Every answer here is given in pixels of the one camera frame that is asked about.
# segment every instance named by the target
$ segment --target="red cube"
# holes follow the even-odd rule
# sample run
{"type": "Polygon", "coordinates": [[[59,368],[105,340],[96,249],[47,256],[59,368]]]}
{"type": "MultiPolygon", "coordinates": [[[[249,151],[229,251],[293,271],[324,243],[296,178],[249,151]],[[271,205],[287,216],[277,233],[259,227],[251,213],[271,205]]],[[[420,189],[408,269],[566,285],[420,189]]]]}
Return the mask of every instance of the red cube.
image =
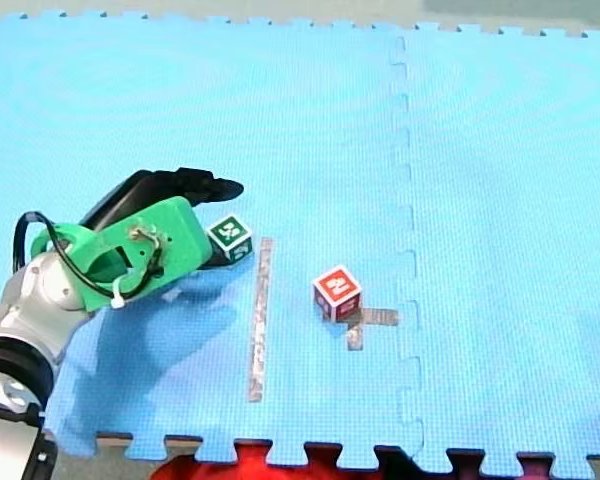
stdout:
{"type": "Polygon", "coordinates": [[[332,322],[342,320],[362,307],[362,288],[344,265],[316,278],[313,294],[325,318],[332,322]]]}

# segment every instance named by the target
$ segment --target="green 3d-printed part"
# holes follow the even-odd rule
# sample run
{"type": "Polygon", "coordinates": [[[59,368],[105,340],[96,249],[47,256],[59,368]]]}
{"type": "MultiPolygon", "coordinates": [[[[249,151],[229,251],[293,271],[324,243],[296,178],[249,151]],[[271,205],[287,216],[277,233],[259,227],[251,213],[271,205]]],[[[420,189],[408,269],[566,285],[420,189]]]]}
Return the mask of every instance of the green 3d-printed part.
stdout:
{"type": "MultiPolygon", "coordinates": [[[[109,290],[112,290],[114,280],[120,278],[122,292],[132,290],[140,282],[155,249],[154,241],[159,241],[163,272],[154,277],[138,297],[193,272],[212,255],[211,243],[188,200],[183,197],[158,202],[100,232],[67,224],[58,225],[56,230],[62,240],[71,244],[67,253],[82,272],[109,290]]],[[[35,239],[32,256],[44,252],[49,241],[45,230],[35,239]]],[[[110,298],[85,285],[69,268],[66,271],[87,311],[109,305],[110,298]]]]}

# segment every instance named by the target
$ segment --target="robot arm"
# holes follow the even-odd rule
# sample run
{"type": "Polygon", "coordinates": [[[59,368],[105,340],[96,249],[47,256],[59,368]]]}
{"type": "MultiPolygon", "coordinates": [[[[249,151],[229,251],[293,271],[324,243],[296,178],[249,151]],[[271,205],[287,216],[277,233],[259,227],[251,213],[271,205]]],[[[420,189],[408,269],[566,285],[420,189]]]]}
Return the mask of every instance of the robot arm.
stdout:
{"type": "Polygon", "coordinates": [[[73,242],[70,236],[64,238],[62,228],[56,232],[54,224],[39,213],[20,219],[14,236],[14,274],[0,300],[0,480],[51,477],[57,450],[45,440],[42,427],[65,350],[76,330],[93,317],[98,307],[106,306],[116,295],[118,299],[125,297],[120,282],[107,287],[112,278],[105,278],[106,268],[83,270],[79,261],[93,267],[96,257],[108,255],[117,268],[105,265],[109,268],[106,271],[119,274],[121,269],[136,266],[129,257],[144,258],[145,247],[140,241],[149,242],[147,248],[153,243],[143,277],[135,288],[127,290],[128,301],[196,268],[219,265],[190,207],[230,200],[242,191],[239,183],[215,179],[207,171],[143,170],[118,185],[76,227],[76,232],[88,233],[80,237],[86,239],[82,244],[79,237],[73,242]],[[42,238],[42,244],[50,239],[55,248],[40,250],[25,263],[26,225],[36,220],[47,226],[48,236],[42,238]],[[166,233],[161,229],[174,236],[173,243],[171,236],[166,242],[166,233]],[[103,245],[109,249],[96,251],[103,245]],[[191,255],[189,250],[198,255],[191,255]],[[154,279],[150,267],[157,265],[161,278],[154,279]]]}

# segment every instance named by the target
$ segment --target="red fabric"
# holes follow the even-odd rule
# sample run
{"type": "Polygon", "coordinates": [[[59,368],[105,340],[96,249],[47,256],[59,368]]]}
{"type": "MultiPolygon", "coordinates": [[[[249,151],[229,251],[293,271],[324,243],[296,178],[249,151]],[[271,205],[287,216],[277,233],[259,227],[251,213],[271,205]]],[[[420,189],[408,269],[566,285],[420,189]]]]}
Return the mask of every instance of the red fabric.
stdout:
{"type": "Polygon", "coordinates": [[[236,465],[201,464],[191,457],[176,457],[160,467],[151,480],[382,480],[380,472],[338,470],[338,452],[315,449],[307,467],[281,468],[266,464],[268,446],[237,445],[236,465]]]}

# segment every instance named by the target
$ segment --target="green cube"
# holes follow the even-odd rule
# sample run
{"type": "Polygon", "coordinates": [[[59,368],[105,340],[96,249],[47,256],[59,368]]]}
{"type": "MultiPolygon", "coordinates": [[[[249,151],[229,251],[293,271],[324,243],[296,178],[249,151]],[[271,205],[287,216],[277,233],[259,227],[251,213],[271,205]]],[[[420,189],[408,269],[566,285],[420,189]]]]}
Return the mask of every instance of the green cube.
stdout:
{"type": "Polygon", "coordinates": [[[214,248],[230,262],[235,263],[253,251],[251,230],[237,215],[231,214],[207,228],[214,248]]]}

